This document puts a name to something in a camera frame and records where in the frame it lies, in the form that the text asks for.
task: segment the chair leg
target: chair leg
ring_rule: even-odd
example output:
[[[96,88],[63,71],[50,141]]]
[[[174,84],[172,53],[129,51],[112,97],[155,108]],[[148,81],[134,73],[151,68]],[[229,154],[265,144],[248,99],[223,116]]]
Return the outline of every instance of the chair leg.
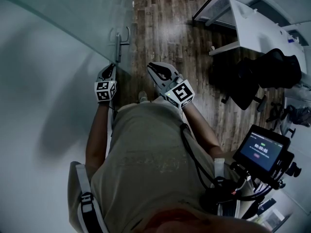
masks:
[[[229,95],[229,93],[227,93],[226,96],[225,96],[225,99],[222,99],[222,103],[227,103],[229,98],[230,98],[230,95]]]
[[[264,108],[264,106],[266,105],[266,102],[267,102],[267,97],[266,97],[266,95],[264,95],[264,96],[262,97],[262,99],[257,98],[257,97],[254,97],[253,100],[255,100],[256,102],[259,103],[259,105],[258,105],[258,107],[257,107],[257,111],[258,111],[258,112],[262,112],[262,111],[263,111],[263,108]]]
[[[294,129],[294,130],[288,129],[288,131],[289,131],[290,133],[292,133],[291,138],[293,138],[293,137],[294,137],[294,134],[296,133],[296,129]]]
[[[277,126],[277,120],[274,122],[274,126],[270,130],[272,130],[272,131],[276,130],[276,126]]]
[[[280,104],[280,103],[273,103],[273,102],[271,102],[271,106],[273,106],[273,108],[270,110],[270,116],[266,120],[266,122],[272,122],[274,120],[277,120],[277,119],[281,118],[281,113],[283,111],[283,105]]]

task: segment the white desk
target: white desk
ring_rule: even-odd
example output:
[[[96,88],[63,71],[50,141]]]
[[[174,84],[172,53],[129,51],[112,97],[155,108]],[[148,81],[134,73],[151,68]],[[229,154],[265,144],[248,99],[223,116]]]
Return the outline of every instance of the white desk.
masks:
[[[285,56],[296,55],[301,71],[307,73],[303,47],[296,42],[289,43],[288,39],[292,39],[292,37],[284,29],[259,12],[254,13],[253,9],[247,5],[235,0],[229,1],[235,20],[238,41],[210,51],[210,55],[238,47],[263,53],[272,49],[280,49]]]

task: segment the beige t-shirt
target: beige t-shirt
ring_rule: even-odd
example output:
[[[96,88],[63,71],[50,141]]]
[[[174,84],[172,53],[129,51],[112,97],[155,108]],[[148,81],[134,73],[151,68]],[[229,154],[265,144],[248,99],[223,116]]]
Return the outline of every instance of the beige t-shirt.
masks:
[[[205,189],[182,142],[182,123],[174,108],[155,103],[139,104],[118,113],[107,159],[95,174],[87,168],[91,191],[110,233],[129,232],[160,208],[182,205],[204,212],[199,198]],[[187,130],[184,132],[197,160],[214,178],[212,158]],[[227,165],[225,177],[238,178]],[[202,178],[210,187],[211,182],[203,174]],[[71,181],[74,179],[73,170],[69,174],[69,220],[82,232],[76,215],[81,191],[77,180]],[[245,195],[252,194],[251,185],[244,186],[244,190]]]

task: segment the wooden floor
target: wooden floor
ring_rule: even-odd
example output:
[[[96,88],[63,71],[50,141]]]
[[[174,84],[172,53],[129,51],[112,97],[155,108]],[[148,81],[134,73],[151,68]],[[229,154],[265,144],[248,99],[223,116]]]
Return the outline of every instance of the wooden floor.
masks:
[[[235,33],[207,29],[204,24],[192,24],[192,15],[206,0],[134,0],[135,37],[131,75],[118,73],[120,90],[118,106],[137,101],[137,94],[145,90],[150,100],[156,97],[155,84],[147,73],[151,61],[162,61],[175,66],[187,78],[196,93],[194,104],[216,132],[224,151],[238,148],[252,124],[270,128],[272,101],[281,101],[283,90],[259,89],[257,96],[268,98],[262,113],[257,113],[257,103],[243,111],[232,100],[222,104],[224,94],[210,85],[209,72],[216,58],[232,54],[237,63],[244,57],[256,59],[258,53],[245,49],[231,50],[225,55],[208,55],[215,48],[236,40]]]

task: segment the black chair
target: black chair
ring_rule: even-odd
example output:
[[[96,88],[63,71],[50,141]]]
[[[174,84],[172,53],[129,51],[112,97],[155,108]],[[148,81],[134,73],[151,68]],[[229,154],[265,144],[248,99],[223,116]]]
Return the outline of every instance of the black chair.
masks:
[[[226,103],[231,97],[242,109],[246,110],[253,100],[259,103],[261,112],[267,97],[256,97],[261,88],[292,88],[301,79],[301,70],[296,56],[284,56],[281,50],[273,49],[256,60],[245,58],[234,68],[228,69],[226,79]]]
[[[270,111],[270,116],[266,120],[266,122],[272,122],[275,121],[273,128],[271,128],[271,131],[274,131],[278,124],[280,124],[280,131],[282,135],[286,135],[287,132],[290,132],[291,138],[294,137],[296,133],[296,129],[291,129],[292,121],[290,118],[290,112],[292,111],[292,106],[287,106],[286,109],[284,109],[284,104],[281,103],[271,103],[272,109]]]
[[[266,104],[267,97],[265,95],[262,99],[256,97],[259,85],[249,69],[250,62],[250,59],[245,58],[229,71],[227,94],[226,98],[222,99],[222,103],[226,103],[231,97],[242,110],[246,110],[255,100],[259,103],[257,110],[261,112]]]
[[[251,61],[249,68],[261,88],[292,88],[301,80],[300,65],[295,55],[285,56],[280,49],[272,49]]]

